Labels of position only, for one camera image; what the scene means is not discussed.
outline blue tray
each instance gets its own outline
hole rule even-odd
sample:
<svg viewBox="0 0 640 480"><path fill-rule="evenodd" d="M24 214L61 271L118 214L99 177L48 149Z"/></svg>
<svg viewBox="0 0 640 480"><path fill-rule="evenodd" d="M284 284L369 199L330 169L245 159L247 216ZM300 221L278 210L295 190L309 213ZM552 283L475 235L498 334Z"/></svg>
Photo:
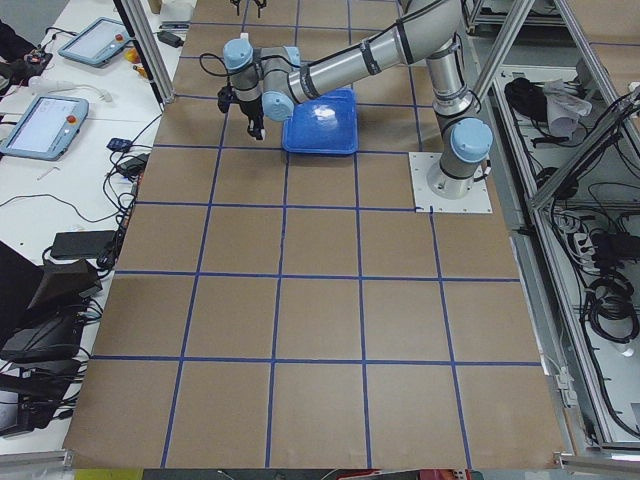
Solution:
<svg viewBox="0 0 640 480"><path fill-rule="evenodd" d="M340 88L297 105L284 122L282 148L319 155L350 155L358 150L354 91Z"/></svg>

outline blue object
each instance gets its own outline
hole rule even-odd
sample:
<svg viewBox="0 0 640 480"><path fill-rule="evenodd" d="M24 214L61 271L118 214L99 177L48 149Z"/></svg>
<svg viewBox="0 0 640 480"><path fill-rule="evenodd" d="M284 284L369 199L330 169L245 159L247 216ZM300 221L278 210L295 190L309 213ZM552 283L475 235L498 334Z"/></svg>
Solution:
<svg viewBox="0 0 640 480"><path fill-rule="evenodd" d="M84 98L40 95L0 144L0 153L57 160L80 131L89 102Z"/></svg>
<svg viewBox="0 0 640 480"><path fill-rule="evenodd" d="M453 127L451 148L466 163L480 163L493 143L491 129L477 118L465 118Z"/></svg>
<svg viewBox="0 0 640 480"><path fill-rule="evenodd" d="M292 153L350 155L358 150L356 95L350 88L297 105L282 129L282 147Z"/></svg>
<svg viewBox="0 0 640 480"><path fill-rule="evenodd" d="M122 22L101 17L67 42L58 53L69 60L101 67L129 41L131 37Z"/></svg>
<svg viewBox="0 0 640 480"><path fill-rule="evenodd" d="M253 47L246 38L234 38L226 43L222 55L227 69L234 72L253 60Z"/></svg>
<svg viewBox="0 0 640 480"><path fill-rule="evenodd" d="M262 110L271 120L284 122L293 115L293 100L282 92L264 92L262 94Z"/></svg>

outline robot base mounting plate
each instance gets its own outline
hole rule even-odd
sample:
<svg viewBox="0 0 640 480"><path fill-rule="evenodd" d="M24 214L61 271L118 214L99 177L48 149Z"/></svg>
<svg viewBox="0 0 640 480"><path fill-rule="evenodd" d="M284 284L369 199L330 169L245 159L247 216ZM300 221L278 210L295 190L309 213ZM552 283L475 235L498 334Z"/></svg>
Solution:
<svg viewBox="0 0 640 480"><path fill-rule="evenodd" d="M484 180L473 184L464 197L449 200L434 193L427 183L427 174L432 165L440 161L441 153L409 152L409 166L411 168L411 182L413 184L413 199L418 213L493 213L491 201ZM482 175L482 168L478 167L475 176Z"/></svg>

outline white table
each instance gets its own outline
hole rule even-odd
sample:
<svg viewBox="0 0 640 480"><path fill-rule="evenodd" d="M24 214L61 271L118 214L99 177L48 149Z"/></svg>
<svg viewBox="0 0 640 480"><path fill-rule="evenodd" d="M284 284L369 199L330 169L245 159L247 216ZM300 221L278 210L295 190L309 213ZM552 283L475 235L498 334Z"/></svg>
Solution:
<svg viewBox="0 0 640 480"><path fill-rule="evenodd" d="M151 29L156 32L160 25L159 15L152 14L146 0L142 0L149 18ZM54 27L79 32L99 17L119 20L118 12L112 0L70 0L62 11ZM43 43L46 43L55 32L49 32ZM69 60L58 55L58 50L71 37L59 33L56 40L49 44L47 52L53 53L50 66L42 77L50 80L66 80L75 84L89 84L109 91L112 102L104 102L92 89L80 88L65 92L52 92L57 95L82 97L91 103L89 118L99 120L150 120L160 113L158 102L153 94L149 81L133 70L122 53L101 68L91 67ZM173 48L159 42L158 48L165 62L169 76L173 77L178 66L181 48ZM34 98L34 93L27 87L12 87L10 95L0 101L1 114L22 114Z"/></svg>
<svg viewBox="0 0 640 480"><path fill-rule="evenodd" d="M159 16L148 10L152 29L157 30ZM98 17L119 18L111 0L70 0L54 26L80 31ZM111 169L110 151L106 145L112 137L133 139L160 112L160 107L147 80L132 69L120 54L103 68L64 59L57 50L68 41L59 35L47 51L54 53L45 78L89 83L108 90L113 102L98 100L90 89L53 92L57 95L77 96L90 102L87 120L67 152L57 161L47 162L29 158L5 156L0 160L0 204L17 195L52 194L74 204L89 219L99 219L114 213L115 207L105 197L102 184ZM175 73L181 49L159 44L170 76ZM34 95L22 87L0 102L0 115L5 121L17 121ZM152 145L159 121L145 130L136 144ZM0 138L10 132L10 126L0 125ZM136 150L142 153L149 150ZM112 184L118 193L131 191L132 184L115 175ZM28 258L41 264L43 250L51 245L61 231L109 230L117 226L111 217L99 223L81 219L68 205L48 197L19 199L0 207L0 240ZM103 291L95 299L104 306L111 277L103 281ZM98 325L85 328L81 346L91 350ZM49 452L62 448L70 419L55 420L44 430L35 430L13 438L0 438L0 454Z"/></svg>

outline robotic arm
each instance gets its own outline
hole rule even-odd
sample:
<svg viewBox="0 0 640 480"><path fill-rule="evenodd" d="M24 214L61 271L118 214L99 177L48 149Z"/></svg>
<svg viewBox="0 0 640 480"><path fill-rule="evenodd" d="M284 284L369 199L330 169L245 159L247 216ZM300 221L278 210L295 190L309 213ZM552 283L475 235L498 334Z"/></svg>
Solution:
<svg viewBox="0 0 640 480"><path fill-rule="evenodd" d="M439 171L430 174L436 193L463 196L493 141L491 130L475 118L455 35L459 0L399 0L404 15L387 29L323 59L300 63L295 47L254 49L247 37L224 47L230 84L218 94L223 112L238 103L249 118L248 133L264 138L263 116L284 121L296 104L348 85L400 63L426 59L435 93L434 110L445 143Z"/></svg>

